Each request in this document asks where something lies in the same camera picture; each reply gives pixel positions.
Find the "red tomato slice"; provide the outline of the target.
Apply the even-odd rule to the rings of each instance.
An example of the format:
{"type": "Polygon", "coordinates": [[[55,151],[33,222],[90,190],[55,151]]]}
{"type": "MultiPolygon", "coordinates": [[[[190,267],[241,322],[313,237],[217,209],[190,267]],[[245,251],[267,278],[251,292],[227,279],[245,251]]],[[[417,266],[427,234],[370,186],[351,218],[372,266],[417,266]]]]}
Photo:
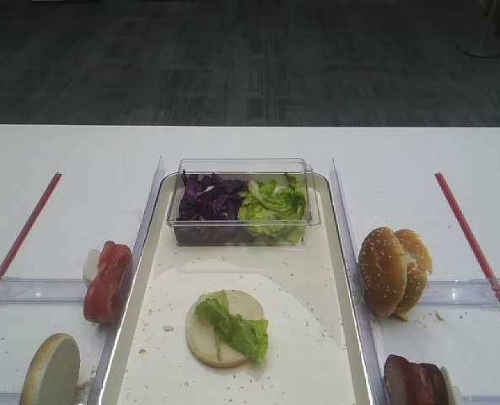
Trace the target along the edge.
{"type": "Polygon", "coordinates": [[[98,273],[84,297],[83,315],[87,321],[109,324],[116,318],[121,303],[121,283],[132,262],[127,245],[105,242],[99,255],[98,273]]]}

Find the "green lettuce pile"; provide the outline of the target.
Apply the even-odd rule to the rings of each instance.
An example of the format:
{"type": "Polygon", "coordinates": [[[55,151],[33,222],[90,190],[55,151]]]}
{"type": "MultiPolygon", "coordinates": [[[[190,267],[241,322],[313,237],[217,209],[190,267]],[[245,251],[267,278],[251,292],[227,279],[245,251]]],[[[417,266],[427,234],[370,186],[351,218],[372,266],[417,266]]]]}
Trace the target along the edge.
{"type": "Polygon", "coordinates": [[[279,185],[276,180],[250,180],[248,190],[239,193],[244,199],[238,220],[253,224],[248,231],[260,243],[297,244],[304,237],[303,225],[288,222],[304,219],[306,196],[295,176],[283,176],[285,185],[279,185]]]}

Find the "dark red meat patties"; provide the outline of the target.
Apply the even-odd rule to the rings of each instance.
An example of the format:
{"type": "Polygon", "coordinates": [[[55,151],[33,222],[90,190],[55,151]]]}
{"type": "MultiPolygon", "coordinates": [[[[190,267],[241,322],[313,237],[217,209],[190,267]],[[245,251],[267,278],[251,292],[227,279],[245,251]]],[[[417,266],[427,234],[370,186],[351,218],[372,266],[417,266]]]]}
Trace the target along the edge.
{"type": "Polygon", "coordinates": [[[446,380],[435,364],[391,354],[384,363],[384,383],[391,405],[449,404],[446,380]]]}

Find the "clear plastic salad container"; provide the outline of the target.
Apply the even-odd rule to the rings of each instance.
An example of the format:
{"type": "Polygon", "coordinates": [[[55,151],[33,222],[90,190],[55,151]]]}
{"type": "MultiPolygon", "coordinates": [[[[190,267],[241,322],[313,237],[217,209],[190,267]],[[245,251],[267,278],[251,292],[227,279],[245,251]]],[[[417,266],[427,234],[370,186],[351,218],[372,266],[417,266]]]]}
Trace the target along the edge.
{"type": "Polygon", "coordinates": [[[301,158],[183,159],[166,222],[181,246],[294,246],[320,223],[301,158]]]}

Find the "shredded purple cabbage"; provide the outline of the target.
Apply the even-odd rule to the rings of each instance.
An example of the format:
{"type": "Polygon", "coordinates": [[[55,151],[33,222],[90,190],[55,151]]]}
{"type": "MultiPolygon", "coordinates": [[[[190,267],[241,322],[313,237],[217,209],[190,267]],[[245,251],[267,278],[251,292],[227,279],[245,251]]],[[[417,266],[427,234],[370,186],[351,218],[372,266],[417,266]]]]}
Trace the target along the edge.
{"type": "Polygon", "coordinates": [[[180,200],[178,220],[237,220],[248,191],[248,182],[224,180],[212,173],[202,178],[197,174],[181,174],[184,195],[180,200]]]}

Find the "left clear acrylic divider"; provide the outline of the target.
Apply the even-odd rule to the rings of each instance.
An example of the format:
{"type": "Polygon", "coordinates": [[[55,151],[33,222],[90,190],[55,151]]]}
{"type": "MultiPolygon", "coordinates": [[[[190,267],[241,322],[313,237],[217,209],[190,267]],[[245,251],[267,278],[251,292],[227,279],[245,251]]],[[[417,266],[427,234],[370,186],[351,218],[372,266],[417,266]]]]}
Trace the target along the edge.
{"type": "Polygon", "coordinates": [[[164,162],[158,162],[132,248],[131,265],[121,283],[122,304],[116,320],[108,328],[87,404],[116,404],[137,328],[148,277],[141,273],[152,266],[153,254],[146,251],[147,238],[164,179],[164,162]]]}

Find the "clear acrylic divider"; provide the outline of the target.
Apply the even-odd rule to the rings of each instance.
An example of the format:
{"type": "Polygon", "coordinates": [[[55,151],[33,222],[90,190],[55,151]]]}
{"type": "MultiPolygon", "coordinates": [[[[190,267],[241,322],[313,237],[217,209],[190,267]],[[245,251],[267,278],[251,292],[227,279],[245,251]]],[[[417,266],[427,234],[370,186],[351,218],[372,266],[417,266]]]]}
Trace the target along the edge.
{"type": "Polygon", "coordinates": [[[375,347],[371,322],[371,312],[364,302],[363,277],[358,269],[358,250],[352,233],[352,225],[347,209],[347,200],[341,181],[340,171],[334,159],[331,160],[330,183],[333,203],[336,210],[336,222],[340,234],[341,246],[347,272],[347,285],[360,353],[365,391],[370,404],[388,404],[386,386],[382,376],[382,367],[375,347]]]}
{"type": "Polygon", "coordinates": [[[131,265],[121,283],[122,304],[116,320],[108,328],[87,404],[116,404],[137,328],[148,277],[141,273],[152,266],[153,254],[146,251],[147,238],[164,179],[164,162],[158,162],[132,248],[131,265]]]}

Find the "front sesame bun top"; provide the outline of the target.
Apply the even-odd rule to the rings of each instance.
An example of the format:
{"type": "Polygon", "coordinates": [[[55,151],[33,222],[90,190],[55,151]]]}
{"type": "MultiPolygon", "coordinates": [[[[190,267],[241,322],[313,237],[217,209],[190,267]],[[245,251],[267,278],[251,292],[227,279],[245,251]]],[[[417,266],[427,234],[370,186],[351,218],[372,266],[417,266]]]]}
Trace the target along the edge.
{"type": "Polygon", "coordinates": [[[378,316],[390,316],[402,300],[407,284],[406,253],[388,227],[373,229],[358,254],[364,299],[378,316]]]}

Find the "sesame bun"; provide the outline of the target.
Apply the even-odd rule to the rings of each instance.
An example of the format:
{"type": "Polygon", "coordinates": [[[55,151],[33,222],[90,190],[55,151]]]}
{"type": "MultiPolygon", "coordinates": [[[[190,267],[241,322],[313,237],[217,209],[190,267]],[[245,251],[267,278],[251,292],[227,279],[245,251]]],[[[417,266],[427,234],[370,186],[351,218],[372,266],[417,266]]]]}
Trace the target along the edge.
{"type": "Polygon", "coordinates": [[[407,284],[406,253],[388,227],[373,229],[358,254],[364,299],[378,316],[390,316],[402,300],[407,284]]]}
{"type": "Polygon", "coordinates": [[[407,314],[415,307],[427,287],[428,277],[433,272],[433,261],[422,237],[411,229],[395,232],[403,246],[407,260],[407,283],[405,293],[394,316],[407,321],[407,314]]]}

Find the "white metal tray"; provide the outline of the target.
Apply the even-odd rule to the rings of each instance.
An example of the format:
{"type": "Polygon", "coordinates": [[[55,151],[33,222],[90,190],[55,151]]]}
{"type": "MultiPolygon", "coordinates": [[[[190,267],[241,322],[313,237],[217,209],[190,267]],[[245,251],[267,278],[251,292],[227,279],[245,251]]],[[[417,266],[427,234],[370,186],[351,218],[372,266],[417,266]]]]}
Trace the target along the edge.
{"type": "Polygon", "coordinates": [[[116,404],[370,404],[365,391],[331,184],[315,177],[321,221],[297,246],[179,246],[166,222],[175,175],[162,181],[153,254],[116,404]],[[262,364],[218,369],[191,354],[185,319],[205,293],[243,290],[262,305],[262,364]]]}

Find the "rear sesame bun top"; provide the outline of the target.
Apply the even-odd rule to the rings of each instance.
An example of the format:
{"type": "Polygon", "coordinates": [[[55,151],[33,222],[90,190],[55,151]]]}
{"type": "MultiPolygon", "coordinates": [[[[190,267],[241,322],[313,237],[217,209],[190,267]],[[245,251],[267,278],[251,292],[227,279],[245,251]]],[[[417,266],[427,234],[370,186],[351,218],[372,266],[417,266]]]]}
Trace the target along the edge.
{"type": "Polygon", "coordinates": [[[403,246],[407,260],[407,283],[405,293],[394,316],[407,321],[407,314],[415,307],[427,287],[428,277],[433,272],[433,261],[422,237],[411,229],[395,232],[403,246]]]}

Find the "right red tape strip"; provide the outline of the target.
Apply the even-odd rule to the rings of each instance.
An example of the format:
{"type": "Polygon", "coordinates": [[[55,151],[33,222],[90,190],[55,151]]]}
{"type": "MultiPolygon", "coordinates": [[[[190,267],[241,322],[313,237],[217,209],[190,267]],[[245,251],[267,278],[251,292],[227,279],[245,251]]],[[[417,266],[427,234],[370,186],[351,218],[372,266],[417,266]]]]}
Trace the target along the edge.
{"type": "Polygon", "coordinates": [[[497,301],[500,304],[500,281],[497,279],[495,273],[492,270],[491,265],[489,264],[483,250],[481,249],[476,236],[474,235],[466,217],[464,216],[460,205],[458,204],[454,194],[452,193],[451,188],[449,187],[448,182],[444,178],[444,175],[441,172],[434,174],[441,191],[443,192],[457,222],[460,225],[460,228],[476,258],[478,264],[483,271],[486,279],[489,281],[489,284],[492,287],[492,291],[495,294],[497,301]]]}

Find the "red tape strip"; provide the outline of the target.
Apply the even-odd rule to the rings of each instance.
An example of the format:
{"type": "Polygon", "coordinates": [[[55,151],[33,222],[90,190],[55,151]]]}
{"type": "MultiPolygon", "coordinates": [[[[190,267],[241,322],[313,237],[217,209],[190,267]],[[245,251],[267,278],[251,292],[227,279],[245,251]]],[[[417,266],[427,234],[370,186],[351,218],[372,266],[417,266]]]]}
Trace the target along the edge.
{"type": "Polygon", "coordinates": [[[434,174],[441,191],[443,192],[457,222],[460,225],[460,228],[476,258],[478,264],[483,271],[486,279],[489,281],[489,284],[492,287],[492,291],[495,294],[497,301],[500,304],[500,281],[497,279],[495,273],[492,270],[491,265],[489,264],[483,250],[481,249],[476,236],[474,235],[466,217],[464,216],[460,205],[458,204],[454,194],[452,193],[451,188],[449,187],[448,182],[444,178],[444,175],[441,172],[434,174]]]}
{"type": "Polygon", "coordinates": [[[52,193],[56,189],[56,186],[59,183],[59,181],[61,180],[61,178],[62,178],[62,174],[60,172],[56,172],[53,175],[48,186],[43,191],[38,203],[35,205],[30,216],[27,218],[24,226],[22,227],[22,229],[18,233],[15,241],[11,245],[8,253],[4,257],[4,259],[0,265],[0,282],[1,282],[2,278],[5,276],[7,270],[9,269],[10,265],[12,264],[14,258],[17,256],[17,253],[19,252],[20,247],[23,245],[26,237],[28,236],[28,234],[31,231],[32,227],[34,226],[36,220],[40,216],[44,206],[49,201],[52,193]]]}

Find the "right clear acrylic divider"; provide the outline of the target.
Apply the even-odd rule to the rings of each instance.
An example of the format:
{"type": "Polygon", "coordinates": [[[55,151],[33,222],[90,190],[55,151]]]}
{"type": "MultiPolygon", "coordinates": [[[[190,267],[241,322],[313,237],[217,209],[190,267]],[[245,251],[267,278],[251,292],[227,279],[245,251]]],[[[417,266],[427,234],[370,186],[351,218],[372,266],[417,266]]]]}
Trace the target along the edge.
{"type": "Polygon", "coordinates": [[[330,183],[333,203],[336,210],[336,222],[340,234],[341,246],[347,272],[347,285],[360,353],[365,391],[370,404],[388,404],[386,386],[382,376],[382,367],[375,347],[371,322],[371,312],[364,302],[363,277],[358,269],[358,250],[352,233],[352,225],[347,209],[347,200],[341,181],[340,171],[334,159],[331,160],[330,183]]]}

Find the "upright bun slice left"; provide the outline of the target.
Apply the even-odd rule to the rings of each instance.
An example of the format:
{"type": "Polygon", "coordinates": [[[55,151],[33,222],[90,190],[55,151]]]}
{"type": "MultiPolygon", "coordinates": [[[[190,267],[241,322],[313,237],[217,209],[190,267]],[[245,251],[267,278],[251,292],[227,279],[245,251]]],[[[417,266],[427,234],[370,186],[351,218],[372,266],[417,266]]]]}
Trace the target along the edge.
{"type": "Polygon", "coordinates": [[[49,336],[30,362],[20,404],[71,404],[78,384],[80,353],[66,333],[49,336]]]}

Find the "left red tape strip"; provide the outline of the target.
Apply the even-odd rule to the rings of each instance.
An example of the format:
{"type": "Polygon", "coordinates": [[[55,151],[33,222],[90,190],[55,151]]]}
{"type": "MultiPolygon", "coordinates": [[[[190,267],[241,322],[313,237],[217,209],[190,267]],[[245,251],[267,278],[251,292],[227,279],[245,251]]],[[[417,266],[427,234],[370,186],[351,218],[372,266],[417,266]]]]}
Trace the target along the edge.
{"type": "Polygon", "coordinates": [[[28,236],[28,234],[31,231],[32,227],[34,226],[36,220],[40,216],[44,206],[49,201],[52,193],[56,189],[56,186],[59,183],[59,181],[61,180],[61,178],[62,178],[62,174],[60,172],[56,172],[53,175],[48,186],[43,191],[38,203],[35,205],[30,216],[27,218],[24,226],[22,227],[22,229],[18,233],[15,241],[11,245],[8,253],[4,257],[4,259],[0,265],[0,282],[1,282],[2,278],[5,276],[7,270],[9,269],[10,265],[12,264],[14,258],[17,256],[17,253],[19,252],[20,247],[23,245],[26,237],[28,236]]]}

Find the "white patty holder block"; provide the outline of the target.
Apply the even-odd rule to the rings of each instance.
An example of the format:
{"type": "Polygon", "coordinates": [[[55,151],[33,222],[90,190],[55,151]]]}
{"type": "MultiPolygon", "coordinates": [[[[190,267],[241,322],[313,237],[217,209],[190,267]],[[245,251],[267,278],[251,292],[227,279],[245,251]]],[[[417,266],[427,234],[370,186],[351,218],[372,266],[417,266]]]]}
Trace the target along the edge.
{"type": "Polygon", "coordinates": [[[444,377],[444,381],[447,387],[449,405],[463,405],[464,402],[461,396],[460,389],[457,386],[453,385],[447,368],[442,366],[440,368],[440,371],[444,377]]]}

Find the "upper right clear rail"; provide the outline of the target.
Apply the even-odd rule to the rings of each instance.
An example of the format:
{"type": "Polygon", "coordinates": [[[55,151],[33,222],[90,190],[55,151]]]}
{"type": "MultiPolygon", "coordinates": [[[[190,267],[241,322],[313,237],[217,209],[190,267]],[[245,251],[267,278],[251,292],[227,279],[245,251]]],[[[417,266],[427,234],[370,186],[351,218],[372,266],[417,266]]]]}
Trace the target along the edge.
{"type": "Polygon", "coordinates": [[[433,280],[419,305],[436,307],[500,308],[500,278],[433,280]]]}

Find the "clear rail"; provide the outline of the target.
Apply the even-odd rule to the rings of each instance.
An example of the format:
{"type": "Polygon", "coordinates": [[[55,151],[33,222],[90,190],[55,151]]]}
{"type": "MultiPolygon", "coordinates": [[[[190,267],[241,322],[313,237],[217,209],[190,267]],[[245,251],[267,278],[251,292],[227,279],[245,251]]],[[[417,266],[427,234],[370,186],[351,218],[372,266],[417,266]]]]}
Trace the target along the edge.
{"type": "Polygon", "coordinates": [[[0,305],[82,304],[86,291],[85,282],[79,278],[0,276],[0,305]]]}
{"type": "Polygon", "coordinates": [[[433,280],[419,305],[436,307],[500,308],[500,278],[433,280]]]}
{"type": "Polygon", "coordinates": [[[462,396],[464,405],[500,405],[500,396],[462,396]]]}
{"type": "Polygon", "coordinates": [[[20,403],[21,394],[14,391],[0,391],[0,405],[16,405],[20,403]]]}

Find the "upper left clear rail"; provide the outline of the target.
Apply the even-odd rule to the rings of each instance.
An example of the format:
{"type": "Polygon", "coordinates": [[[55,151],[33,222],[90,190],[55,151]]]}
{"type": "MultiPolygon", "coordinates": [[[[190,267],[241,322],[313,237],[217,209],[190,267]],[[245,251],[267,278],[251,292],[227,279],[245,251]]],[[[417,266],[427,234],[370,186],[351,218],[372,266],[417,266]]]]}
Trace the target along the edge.
{"type": "Polygon", "coordinates": [[[86,291],[85,282],[79,278],[0,276],[0,305],[82,304],[86,291]]]}

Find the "lower right clear rail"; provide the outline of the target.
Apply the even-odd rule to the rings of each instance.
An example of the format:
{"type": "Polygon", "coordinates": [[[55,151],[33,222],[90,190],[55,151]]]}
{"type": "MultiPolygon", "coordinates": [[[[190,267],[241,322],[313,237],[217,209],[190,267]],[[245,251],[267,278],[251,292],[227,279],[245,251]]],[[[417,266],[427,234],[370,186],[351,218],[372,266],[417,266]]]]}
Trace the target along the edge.
{"type": "Polygon", "coordinates": [[[500,405],[500,396],[462,396],[464,405],[500,405]]]}

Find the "lower left clear rail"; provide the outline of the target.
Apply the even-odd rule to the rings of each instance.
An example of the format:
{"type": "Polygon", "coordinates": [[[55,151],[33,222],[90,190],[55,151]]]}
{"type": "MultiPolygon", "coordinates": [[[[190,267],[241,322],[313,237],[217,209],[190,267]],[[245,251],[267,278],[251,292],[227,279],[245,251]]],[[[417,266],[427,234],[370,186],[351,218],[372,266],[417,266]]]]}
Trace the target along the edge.
{"type": "Polygon", "coordinates": [[[0,405],[16,405],[20,403],[21,394],[14,391],[0,391],[0,405]]]}

